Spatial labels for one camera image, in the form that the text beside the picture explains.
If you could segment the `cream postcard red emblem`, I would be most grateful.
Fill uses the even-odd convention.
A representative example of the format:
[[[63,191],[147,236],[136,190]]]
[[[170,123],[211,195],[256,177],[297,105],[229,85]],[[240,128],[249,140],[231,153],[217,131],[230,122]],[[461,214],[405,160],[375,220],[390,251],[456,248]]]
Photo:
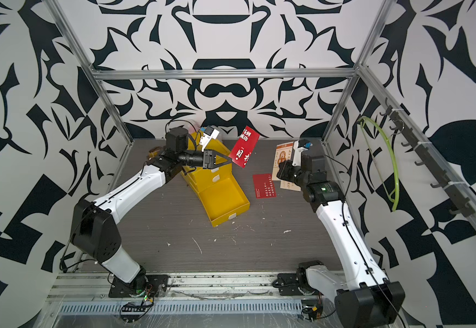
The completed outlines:
[[[279,165],[284,161],[290,161],[293,158],[293,151],[295,150],[295,142],[286,142],[276,146],[275,156],[273,161],[272,181],[279,181],[277,173],[279,172]]]

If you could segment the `dark red postcard white text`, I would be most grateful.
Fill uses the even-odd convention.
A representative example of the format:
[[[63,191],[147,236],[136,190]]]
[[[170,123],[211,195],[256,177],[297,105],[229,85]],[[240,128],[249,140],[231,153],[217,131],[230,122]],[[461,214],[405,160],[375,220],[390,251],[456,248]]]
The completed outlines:
[[[229,154],[232,162],[240,168],[244,168],[250,160],[259,139],[260,134],[252,127],[246,126]]]

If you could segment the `yellow bottom drawer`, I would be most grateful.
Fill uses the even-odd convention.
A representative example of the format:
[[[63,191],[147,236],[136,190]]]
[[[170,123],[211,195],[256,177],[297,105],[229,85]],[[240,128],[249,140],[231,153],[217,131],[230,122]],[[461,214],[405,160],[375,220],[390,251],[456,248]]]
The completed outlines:
[[[250,209],[250,201],[234,176],[217,181],[197,196],[213,227],[233,220]]]

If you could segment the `beige postcard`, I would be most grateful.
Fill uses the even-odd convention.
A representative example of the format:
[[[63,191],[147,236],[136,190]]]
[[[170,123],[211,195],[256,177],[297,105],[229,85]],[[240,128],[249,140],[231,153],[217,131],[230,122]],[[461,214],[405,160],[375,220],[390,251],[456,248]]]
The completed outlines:
[[[300,192],[301,187],[297,186],[295,183],[290,183],[288,181],[281,180],[280,181],[280,188],[290,191]]]

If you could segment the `yellow plastic drawer cabinet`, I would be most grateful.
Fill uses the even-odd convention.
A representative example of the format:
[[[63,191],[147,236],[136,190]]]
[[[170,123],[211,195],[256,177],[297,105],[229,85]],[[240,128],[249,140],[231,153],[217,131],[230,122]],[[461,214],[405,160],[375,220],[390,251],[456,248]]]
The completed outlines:
[[[202,136],[193,133],[188,139],[188,149],[181,155],[181,176],[197,192],[204,191],[232,175],[230,151],[219,139],[211,139],[202,150]]]

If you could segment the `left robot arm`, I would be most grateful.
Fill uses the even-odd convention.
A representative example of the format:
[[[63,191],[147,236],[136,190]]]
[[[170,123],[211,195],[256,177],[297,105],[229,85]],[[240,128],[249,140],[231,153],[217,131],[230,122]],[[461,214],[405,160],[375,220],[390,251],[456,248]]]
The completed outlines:
[[[145,269],[123,249],[118,224],[135,205],[176,175],[231,164],[231,158],[207,149],[207,143],[206,137],[193,137],[186,128],[172,128],[165,135],[165,146],[138,173],[108,194],[75,206],[69,242],[107,269],[130,295],[142,295],[148,280]]]

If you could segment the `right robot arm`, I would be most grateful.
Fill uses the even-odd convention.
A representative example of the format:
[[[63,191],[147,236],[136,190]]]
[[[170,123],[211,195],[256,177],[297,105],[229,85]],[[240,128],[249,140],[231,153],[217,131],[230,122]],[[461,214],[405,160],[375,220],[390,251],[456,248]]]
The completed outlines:
[[[303,197],[324,225],[338,254],[344,280],[318,262],[299,268],[301,287],[321,293],[333,301],[343,327],[380,327],[404,324],[400,310],[405,292],[399,282],[389,280],[366,247],[340,186],[329,180],[321,156],[302,155],[279,165],[277,178],[301,188]]]

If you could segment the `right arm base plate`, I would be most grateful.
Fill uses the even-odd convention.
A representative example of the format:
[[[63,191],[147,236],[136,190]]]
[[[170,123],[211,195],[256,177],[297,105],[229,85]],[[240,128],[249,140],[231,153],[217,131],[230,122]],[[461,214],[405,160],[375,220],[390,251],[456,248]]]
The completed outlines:
[[[337,295],[336,278],[325,273],[311,271],[303,276],[296,273],[279,273],[272,282],[272,287],[278,289],[281,296],[318,296],[334,299]]]

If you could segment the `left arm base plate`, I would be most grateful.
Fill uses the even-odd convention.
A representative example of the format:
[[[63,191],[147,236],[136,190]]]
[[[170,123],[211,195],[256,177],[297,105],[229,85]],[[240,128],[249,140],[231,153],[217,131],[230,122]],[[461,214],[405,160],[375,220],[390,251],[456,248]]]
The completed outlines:
[[[158,297],[164,294],[168,289],[167,275],[139,275],[134,281],[125,283],[114,276],[111,281],[111,288],[108,293],[109,298],[128,298],[128,297]]]

